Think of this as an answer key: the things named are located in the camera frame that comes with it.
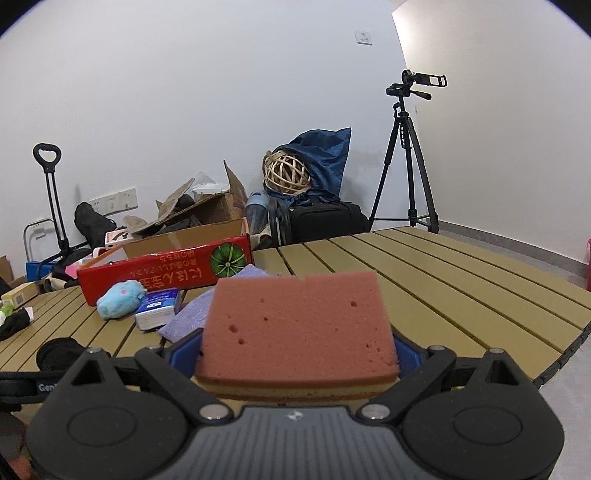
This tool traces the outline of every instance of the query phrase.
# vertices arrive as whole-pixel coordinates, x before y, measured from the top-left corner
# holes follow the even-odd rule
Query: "light blue plush toy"
[[[118,319],[135,312],[145,296],[146,289],[137,280],[116,283],[96,301],[96,310],[103,320]]]

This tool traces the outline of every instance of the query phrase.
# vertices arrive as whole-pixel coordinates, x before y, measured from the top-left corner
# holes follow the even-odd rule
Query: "pink object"
[[[66,275],[71,276],[72,278],[78,278],[78,263],[73,263],[72,265],[68,265],[66,267]]]

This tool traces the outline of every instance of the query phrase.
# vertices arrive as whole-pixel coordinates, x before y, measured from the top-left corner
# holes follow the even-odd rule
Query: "wooden slatted table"
[[[516,260],[404,227],[254,253],[270,274],[374,270],[393,327],[422,347],[460,356],[504,348],[532,379],[548,380],[589,334],[591,293]],[[211,287],[185,293],[187,304]],[[160,343],[133,315],[102,320],[80,288],[31,300],[32,325],[0,342],[2,371],[35,371],[46,341],[71,336],[84,346],[130,356]]]

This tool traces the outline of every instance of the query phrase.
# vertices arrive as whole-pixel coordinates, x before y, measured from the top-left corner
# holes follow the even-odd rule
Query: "purple cloth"
[[[233,278],[268,277],[269,274],[254,265],[247,265]],[[215,287],[191,300],[177,315],[158,333],[171,342],[178,342],[192,331],[205,327],[209,307],[212,304]]]

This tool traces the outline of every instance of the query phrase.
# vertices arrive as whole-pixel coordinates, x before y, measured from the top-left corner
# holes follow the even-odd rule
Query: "woven rattan ball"
[[[265,185],[286,195],[298,195],[310,188],[310,174],[293,155],[279,150],[267,152],[263,160]]]

